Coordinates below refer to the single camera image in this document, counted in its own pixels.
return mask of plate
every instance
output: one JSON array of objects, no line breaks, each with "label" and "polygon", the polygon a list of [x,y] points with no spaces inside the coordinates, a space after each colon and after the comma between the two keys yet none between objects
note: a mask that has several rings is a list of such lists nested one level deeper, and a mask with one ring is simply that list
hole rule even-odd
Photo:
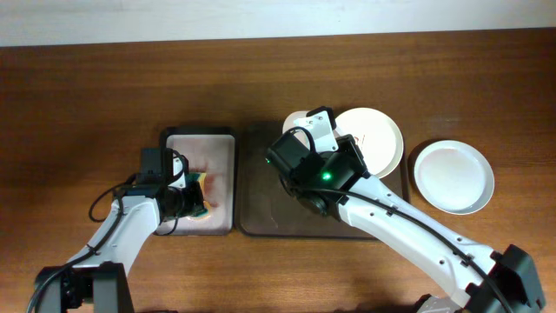
[{"label": "plate", "polygon": [[340,114],[336,125],[338,135],[354,137],[371,174],[383,178],[400,163],[403,137],[386,114],[369,108],[352,109]]},{"label": "plate", "polygon": [[494,173],[474,147],[453,140],[428,145],[414,167],[419,192],[434,207],[471,214],[487,205],[494,193]]}]

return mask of brown table surface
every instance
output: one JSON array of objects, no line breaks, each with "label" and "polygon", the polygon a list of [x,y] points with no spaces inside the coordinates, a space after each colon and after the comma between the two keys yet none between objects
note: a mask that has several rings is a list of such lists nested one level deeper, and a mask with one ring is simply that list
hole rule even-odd
[{"label": "brown table surface", "polygon": [[[528,251],[556,301],[556,30],[8,48],[0,62],[2,312],[23,311],[38,271],[84,246],[99,226],[90,203],[138,170],[162,129],[241,130],[321,105],[384,111],[407,151],[435,138],[481,151],[496,176],[485,209],[448,215],[415,189],[412,201],[496,250]],[[238,231],[152,236],[129,287],[137,311],[331,312],[443,295],[380,242]]]}]

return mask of black mat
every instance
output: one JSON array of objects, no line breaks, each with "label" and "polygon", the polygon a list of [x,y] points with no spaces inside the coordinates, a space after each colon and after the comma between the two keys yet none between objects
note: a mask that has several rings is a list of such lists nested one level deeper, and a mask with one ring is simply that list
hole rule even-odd
[{"label": "black mat", "polygon": [[[240,139],[238,203],[235,227],[250,236],[295,236],[374,239],[332,217],[322,217],[289,197],[278,172],[267,164],[267,148],[280,137],[282,122],[258,123],[248,127]],[[382,182],[409,202],[406,158]]]}]

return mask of white wall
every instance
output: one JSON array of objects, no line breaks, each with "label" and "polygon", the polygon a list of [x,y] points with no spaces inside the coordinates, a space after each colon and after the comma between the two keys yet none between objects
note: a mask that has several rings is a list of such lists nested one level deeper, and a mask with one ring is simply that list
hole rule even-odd
[{"label": "white wall", "polygon": [[556,26],[556,0],[0,0],[0,45]]}]

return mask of green led indicator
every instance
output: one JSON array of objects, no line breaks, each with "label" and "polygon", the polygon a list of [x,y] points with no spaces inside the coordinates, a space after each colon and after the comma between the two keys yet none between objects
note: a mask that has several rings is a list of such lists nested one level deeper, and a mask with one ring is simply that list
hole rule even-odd
[{"label": "green led indicator", "polygon": [[330,172],[324,172],[322,173],[322,180],[328,181],[332,178],[332,174],[330,174]]}]

